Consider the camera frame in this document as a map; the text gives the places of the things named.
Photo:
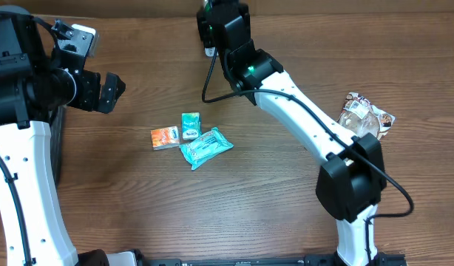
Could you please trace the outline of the orange packet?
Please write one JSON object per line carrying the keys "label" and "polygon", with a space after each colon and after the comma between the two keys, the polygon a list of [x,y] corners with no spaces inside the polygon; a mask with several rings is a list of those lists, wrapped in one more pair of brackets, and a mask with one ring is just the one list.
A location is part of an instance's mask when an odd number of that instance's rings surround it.
{"label": "orange packet", "polygon": [[169,149],[180,145],[178,127],[169,126],[151,130],[152,147],[154,150]]}

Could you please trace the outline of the small green white packet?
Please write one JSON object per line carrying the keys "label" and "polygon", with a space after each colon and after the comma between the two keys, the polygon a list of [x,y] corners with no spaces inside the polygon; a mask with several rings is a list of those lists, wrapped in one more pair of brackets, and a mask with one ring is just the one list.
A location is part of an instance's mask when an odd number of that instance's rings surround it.
{"label": "small green white packet", "polygon": [[183,113],[182,137],[184,140],[195,140],[201,133],[201,120],[199,112]]}

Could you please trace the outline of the teal wet wipes pack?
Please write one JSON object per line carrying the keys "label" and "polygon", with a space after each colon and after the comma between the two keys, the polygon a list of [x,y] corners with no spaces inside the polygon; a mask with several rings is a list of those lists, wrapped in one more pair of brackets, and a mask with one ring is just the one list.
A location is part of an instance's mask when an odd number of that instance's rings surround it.
{"label": "teal wet wipes pack", "polygon": [[206,161],[233,147],[234,145],[226,139],[220,130],[214,127],[192,142],[180,145],[180,151],[192,166],[192,171],[195,171]]}

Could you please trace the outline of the brown white snack bag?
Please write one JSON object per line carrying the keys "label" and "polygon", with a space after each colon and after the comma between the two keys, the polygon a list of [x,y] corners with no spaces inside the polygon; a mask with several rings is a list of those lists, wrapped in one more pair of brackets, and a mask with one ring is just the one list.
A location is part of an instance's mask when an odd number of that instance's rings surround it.
{"label": "brown white snack bag", "polygon": [[395,117],[373,105],[357,92],[349,92],[345,98],[338,123],[359,137],[372,134],[383,138],[395,122]]}

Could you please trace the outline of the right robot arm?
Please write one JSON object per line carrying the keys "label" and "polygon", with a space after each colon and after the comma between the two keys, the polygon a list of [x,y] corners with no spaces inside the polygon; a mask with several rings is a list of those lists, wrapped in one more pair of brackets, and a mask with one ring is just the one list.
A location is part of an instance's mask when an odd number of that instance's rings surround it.
{"label": "right robot arm", "polygon": [[293,82],[275,58],[254,46],[248,5],[205,1],[197,12],[200,39],[220,59],[233,96],[246,96],[275,117],[319,165],[316,196],[336,220],[338,265],[380,265],[373,217],[386,187],[379,141],[331,119]]}

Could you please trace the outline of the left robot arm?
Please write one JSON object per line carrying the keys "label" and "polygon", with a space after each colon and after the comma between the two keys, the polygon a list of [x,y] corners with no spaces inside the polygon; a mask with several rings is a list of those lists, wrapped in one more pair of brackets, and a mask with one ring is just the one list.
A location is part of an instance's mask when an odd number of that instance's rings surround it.
{"label": "left robot arm", "polygon": [[51,123],[63,106],[110,113],[125,83],[85,70],[97,33],[0,6],[0,214],[9,265],[134,265],[130,252],[79,253],[58,202]]}

